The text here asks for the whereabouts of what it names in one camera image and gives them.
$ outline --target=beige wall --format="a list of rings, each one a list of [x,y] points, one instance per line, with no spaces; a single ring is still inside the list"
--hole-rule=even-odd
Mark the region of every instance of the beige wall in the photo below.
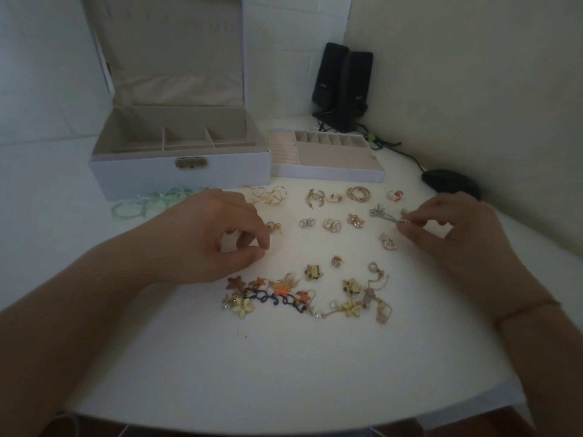
[[[353,0],[363,120],[583,254],[583,0]]]

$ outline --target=computer mouse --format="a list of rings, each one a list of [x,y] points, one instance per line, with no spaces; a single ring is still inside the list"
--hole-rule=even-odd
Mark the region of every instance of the computer mouse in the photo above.
[[[473,180],[450,170],[427,170],[421,174],[421,179],[437,193],[464,191],[478,201],[482,199],[480,188]]]

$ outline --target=beaded bracelet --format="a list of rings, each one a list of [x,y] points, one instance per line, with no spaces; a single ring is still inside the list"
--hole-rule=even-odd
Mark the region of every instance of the beaded bracelet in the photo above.
[[[494,328],[496,328],[497,330],[500,330],[500,325],[505,320],[508,320],[508,319],[511,319],[513,317],[520,316],[523,314],[531,313],[531,312],[533,312],[541,307],[544,307],[545,305],[551,305],[553,307],[560,307],[561,303],[559,301],[556,301],[555,299],[552,299],[552,298],[543,299],[542,301],[530,303],[528,305],[525,305],[522,308],[519,308],[515,311],[512,311],[508,314],[505,314],[504,316],[498,317],[498,319],[496,319],[496,321],[494,321]]]

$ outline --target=brown star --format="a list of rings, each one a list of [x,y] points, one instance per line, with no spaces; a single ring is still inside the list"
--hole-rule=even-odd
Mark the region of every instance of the brown star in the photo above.
[[[229,285],[227,285],[227,290],[239,290],[242,291],[245,288],[245,283],[241,276],[237,277],[230,277],[227,279],[229,281]]]

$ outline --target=white tile wall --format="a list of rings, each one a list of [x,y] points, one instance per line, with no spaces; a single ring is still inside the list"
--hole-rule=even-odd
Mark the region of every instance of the white tile wall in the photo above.
[[[245,1],[252,115],[310,113],[351,0]],[[97,134],[110,104],[80,0],[0,0],[0,144]]]

